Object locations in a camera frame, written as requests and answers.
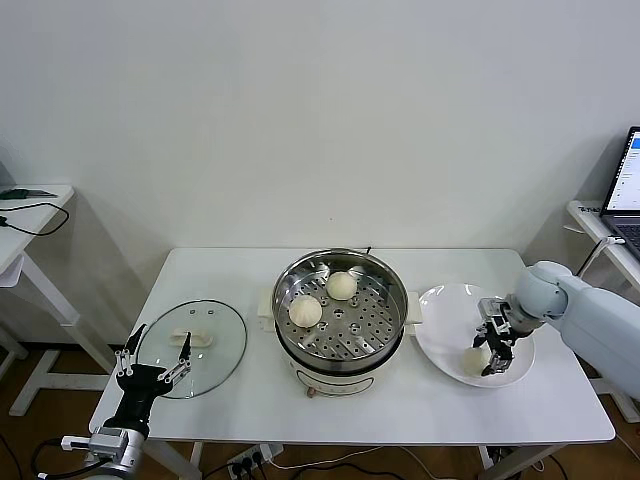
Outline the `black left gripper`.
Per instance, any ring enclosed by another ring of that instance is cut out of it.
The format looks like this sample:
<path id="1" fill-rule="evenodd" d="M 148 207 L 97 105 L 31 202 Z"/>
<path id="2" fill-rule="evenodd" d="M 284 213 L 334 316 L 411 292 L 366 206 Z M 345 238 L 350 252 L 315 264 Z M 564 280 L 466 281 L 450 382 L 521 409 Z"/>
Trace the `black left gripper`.
<path id="1" fill-rule="evenodd" d="M 157 397 L 169 393 L 191 370 L 191 332 L 186 333 L 178 362 L 170 369 L 135 364 L 132 356 L 136 353 L 143 336 L 145 324 L 142 324 L 126 341 L 124 347 L 115 352 L 115 374 L 117 383 L 123 391 L 115 414 L 107 419 L 104 427 L 130 430 L 148 430 L 153 403 Z"/>

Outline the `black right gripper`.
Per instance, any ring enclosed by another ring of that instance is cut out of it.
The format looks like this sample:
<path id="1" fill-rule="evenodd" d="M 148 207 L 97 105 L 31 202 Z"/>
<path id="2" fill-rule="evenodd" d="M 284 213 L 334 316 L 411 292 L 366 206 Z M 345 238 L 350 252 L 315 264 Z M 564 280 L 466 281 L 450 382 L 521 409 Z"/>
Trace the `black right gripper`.
<path id="1" fill-rule="evenodd" d="M 476 335 L 472 342 L 473 348 L 480 348 L 485 343 L 491 351 L 489 363 L 482 369 L 482 376 L 501 374 L 506 372 L 512 361 L 512 347 L 515 345 L 515 337 L 508 322 L 504 320 L 486 320 L 476 329 Z"/>

